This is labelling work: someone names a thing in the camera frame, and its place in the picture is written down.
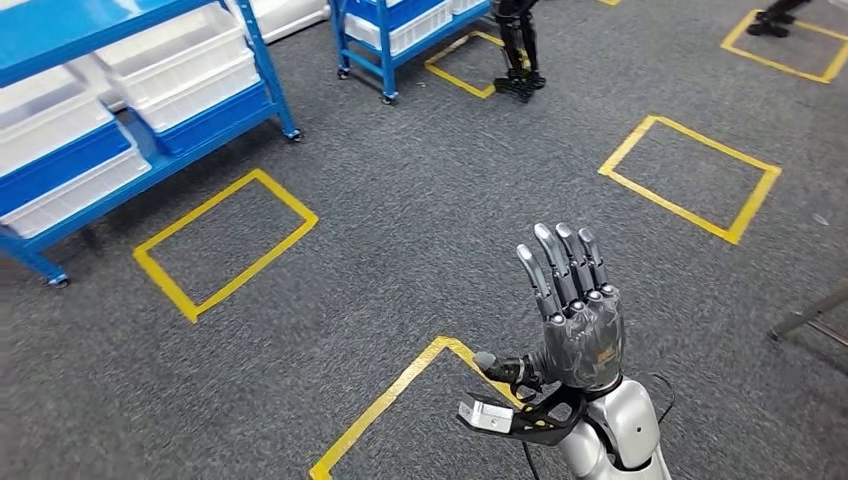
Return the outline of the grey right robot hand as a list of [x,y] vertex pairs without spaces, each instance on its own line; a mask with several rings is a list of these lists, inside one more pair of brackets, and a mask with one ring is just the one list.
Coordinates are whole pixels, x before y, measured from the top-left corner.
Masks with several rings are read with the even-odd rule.
[[490,380],[539,391],[560,383],[595,391],[621,376],[624,321],[621,296],[608,276],[593,232],[564,223],[533,227],[550,270],[525,244],[516,247],[542,320],[543,344],[517,357],[479,351],[474,364]]

